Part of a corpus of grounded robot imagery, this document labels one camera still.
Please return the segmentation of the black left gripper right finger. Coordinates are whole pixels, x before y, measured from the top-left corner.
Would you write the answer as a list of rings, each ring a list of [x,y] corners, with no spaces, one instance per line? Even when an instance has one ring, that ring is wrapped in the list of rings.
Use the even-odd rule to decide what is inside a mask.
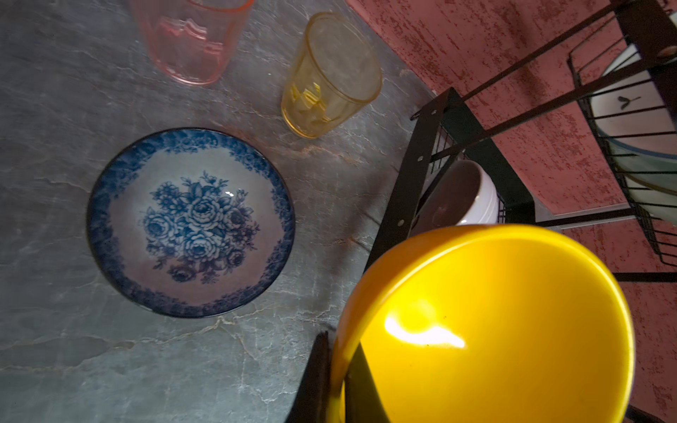
[[[358,345],[345,378],[345,417],[351,423],[389,423],[366,355]]]

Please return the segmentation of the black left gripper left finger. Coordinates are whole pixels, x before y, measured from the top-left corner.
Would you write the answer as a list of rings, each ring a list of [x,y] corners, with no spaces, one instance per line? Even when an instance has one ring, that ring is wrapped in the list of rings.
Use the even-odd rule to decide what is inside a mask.
[[[319,333],[285,423],[325,423],[330,391],[329,333]]]

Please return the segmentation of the yellow bowl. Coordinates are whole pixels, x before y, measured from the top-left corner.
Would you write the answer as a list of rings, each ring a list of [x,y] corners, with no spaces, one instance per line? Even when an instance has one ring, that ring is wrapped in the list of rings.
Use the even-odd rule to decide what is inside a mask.
[[[388,250],[338,323],[327,419],[364,354],[391,422],[621,422],[628,303],[584,246],[526,225],[440,228]]]

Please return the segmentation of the white blue floral bowl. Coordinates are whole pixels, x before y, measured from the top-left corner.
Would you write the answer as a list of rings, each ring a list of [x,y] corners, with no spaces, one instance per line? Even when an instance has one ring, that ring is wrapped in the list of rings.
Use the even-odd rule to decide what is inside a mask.
[[[86,234],[122,296],[168,317],[213,317],[280,276],[294,245],[294,206],[280,172],[251,144],[216,130],[163,130],[102,171]]]

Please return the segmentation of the lilac ceramic bowl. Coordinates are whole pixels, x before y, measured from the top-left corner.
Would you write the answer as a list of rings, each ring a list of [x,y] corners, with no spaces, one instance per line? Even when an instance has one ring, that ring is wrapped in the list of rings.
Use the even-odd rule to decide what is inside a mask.
[[[442,227],[494,225],[498,218],[499,197],[488,173],[474,161],[457,160],[423,204],[410,236]]]

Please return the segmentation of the amber glass cup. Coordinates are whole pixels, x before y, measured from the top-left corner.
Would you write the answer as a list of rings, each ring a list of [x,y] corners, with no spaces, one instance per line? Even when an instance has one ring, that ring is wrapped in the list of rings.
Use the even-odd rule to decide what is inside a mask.
[[[344,16],[313,15],[290,67],[281,112],[300,137],[317,139],[373,102],[383,73],[372,43]]]

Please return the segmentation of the white plate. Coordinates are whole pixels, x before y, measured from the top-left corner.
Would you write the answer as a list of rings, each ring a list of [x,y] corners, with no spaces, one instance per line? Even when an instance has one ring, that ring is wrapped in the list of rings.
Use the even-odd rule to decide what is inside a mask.
[[[595,93],[591,111],[600,137],[612,146],[656,159],[676,159],[675,126],[649,72]]]

